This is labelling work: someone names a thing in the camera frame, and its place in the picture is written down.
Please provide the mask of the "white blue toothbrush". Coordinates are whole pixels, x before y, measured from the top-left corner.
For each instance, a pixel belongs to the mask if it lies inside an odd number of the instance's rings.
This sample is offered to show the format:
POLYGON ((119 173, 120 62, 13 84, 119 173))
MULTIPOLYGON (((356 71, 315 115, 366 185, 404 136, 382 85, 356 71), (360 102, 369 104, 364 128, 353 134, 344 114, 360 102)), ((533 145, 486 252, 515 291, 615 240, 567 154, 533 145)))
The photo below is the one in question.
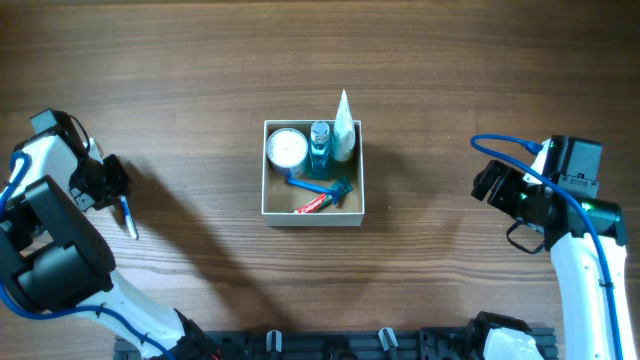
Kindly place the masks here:
POLYGON ((123 210, 123 214, 124 214, 124 219, 125 219, 125 223, 127 226, 127 229, 129 231, 130 236, 134 239, 134 240, 138 240, 139 239, 139 234, 135 225, 135 221, 134 218, 131 214, 131 210, 129 208, 129 204, 127 201, 127 198, 125 195, 121 195, 119 197, 121 206, 122 206, 122 210, 123 210))

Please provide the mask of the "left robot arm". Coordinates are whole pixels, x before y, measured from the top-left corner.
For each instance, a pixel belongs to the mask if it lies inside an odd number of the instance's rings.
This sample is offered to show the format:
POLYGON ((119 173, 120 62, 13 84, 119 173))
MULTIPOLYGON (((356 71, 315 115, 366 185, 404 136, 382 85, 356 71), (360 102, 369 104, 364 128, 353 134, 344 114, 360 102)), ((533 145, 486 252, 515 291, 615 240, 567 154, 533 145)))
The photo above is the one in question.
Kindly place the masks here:
POLYGON ((129 342, 143 359, 219 359, 219 346, 177 309, 119 273, 89 209, 119 205, 138 235, 126 196, 130 178, 78 119, 45 109, 33 137, 17 144, 1 193, 1 300, 31 320, 74 316, 129 342))

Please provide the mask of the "blue mouthwash bottle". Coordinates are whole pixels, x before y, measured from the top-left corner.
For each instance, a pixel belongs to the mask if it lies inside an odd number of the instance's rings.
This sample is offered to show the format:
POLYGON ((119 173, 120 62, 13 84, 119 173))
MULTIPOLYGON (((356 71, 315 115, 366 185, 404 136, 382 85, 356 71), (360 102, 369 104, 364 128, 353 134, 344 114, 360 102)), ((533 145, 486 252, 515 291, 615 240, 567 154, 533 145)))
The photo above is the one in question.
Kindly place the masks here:
POLYGON ((329 155, 331 150, 331 128, 325 121, 315 121, 310 130, 311 176, 326 179, 329 176, 329 155))

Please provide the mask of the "Colgate toothpaste tube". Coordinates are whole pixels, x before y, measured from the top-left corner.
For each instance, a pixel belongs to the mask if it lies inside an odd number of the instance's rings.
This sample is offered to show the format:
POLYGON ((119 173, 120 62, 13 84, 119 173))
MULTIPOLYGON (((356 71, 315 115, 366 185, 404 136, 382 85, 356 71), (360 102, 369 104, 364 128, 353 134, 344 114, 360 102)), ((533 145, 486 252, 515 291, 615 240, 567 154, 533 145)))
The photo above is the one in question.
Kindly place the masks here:
MULTIPOLYGON (((347 194, 349 194, 352 191, 352 186, 350 185, 348 180, 340 179, 340 180, 337 180, 330 187, 326 187, 326 188, 334 188, 337 186, 338 182, 342 182, 346 186, 346 189, 342 191, 342 197, 340 199, 341 201, 347 194)), ((329 205, 334 205, 332 203, 331 196, 317 193, 317 196, 313 200, 311 200, 305 205, 302 205, 301 207, 298 207, 296 210, 294 210, 294 213, 297 213, 297 214, 316 213, 323 210, 329 205)))

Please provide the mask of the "cotton swab jar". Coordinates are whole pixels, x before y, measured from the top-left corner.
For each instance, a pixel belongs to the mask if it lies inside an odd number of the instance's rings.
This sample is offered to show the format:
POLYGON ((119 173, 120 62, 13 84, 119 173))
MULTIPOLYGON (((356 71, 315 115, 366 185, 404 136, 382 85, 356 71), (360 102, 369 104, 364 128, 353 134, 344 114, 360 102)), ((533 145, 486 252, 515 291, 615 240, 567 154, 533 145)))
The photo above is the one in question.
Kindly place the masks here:
POLYGON ((300 177, 306 171, 308 153, 308 141, 297 129, 278 129, 267 139, 266 155, 271 167, 286 178, 300 177))

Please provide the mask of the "blue disposable razor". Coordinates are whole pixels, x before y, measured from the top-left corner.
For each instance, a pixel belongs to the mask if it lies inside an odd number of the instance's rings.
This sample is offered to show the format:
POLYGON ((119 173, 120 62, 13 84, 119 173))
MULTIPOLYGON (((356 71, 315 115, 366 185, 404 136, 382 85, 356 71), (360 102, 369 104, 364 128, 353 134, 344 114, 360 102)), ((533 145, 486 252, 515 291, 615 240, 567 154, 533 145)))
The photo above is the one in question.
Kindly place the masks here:
POLYGON ((342 197, 342 191, 346 189, 346 186, 342 182, 338 182, 337 186, 334 188, 322 187, 320 185, 305 182, 296 178, 287 178, 286 182, 289 185, 299 187, 308 191, 330 195, 332 198, 332 203, 334 205, 337 205, 340 202, 340 199, 342 197))

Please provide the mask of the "white lotion tube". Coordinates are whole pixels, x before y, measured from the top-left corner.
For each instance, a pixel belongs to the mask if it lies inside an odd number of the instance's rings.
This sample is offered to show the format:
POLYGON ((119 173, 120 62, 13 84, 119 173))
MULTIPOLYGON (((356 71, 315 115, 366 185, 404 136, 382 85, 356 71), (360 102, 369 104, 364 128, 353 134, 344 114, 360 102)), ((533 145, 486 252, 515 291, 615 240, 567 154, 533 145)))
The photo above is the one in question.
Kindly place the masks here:
POLYGON ((332 137, 333 159, 338 162, 350 160, 355 148, 355 125, 345 90, 341 94, 332 137))

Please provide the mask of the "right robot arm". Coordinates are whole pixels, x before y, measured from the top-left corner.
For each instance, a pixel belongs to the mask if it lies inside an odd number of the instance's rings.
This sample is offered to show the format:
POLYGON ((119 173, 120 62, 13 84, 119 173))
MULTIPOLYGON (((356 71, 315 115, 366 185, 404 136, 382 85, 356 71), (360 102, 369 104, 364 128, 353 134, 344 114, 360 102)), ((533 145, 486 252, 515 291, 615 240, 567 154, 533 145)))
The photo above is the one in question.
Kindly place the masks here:
POLYGON ((516 227, 542 234, 533 254, 549 252, 562 301, 570 359, 634 359, 637 352, 625 289, 627 227, 621 207, 598 198, 600 143, 565 135, 543 142, 494 135, 534 155, 527 165, 483 146, 491 156, 472 196, 507 214, 516 227))

